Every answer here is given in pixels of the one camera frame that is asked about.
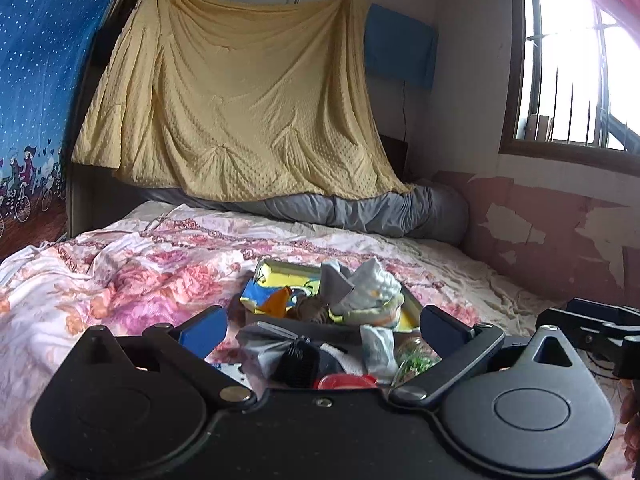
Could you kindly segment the person's right hand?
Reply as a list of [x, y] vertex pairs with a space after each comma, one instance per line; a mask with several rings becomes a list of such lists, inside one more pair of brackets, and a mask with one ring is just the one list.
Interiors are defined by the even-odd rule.
[[626, 427], [624, 434], [625, 457], [629, 463], [639, 458], [639, 383], [634, 382], [620, 407], [620, 423]]

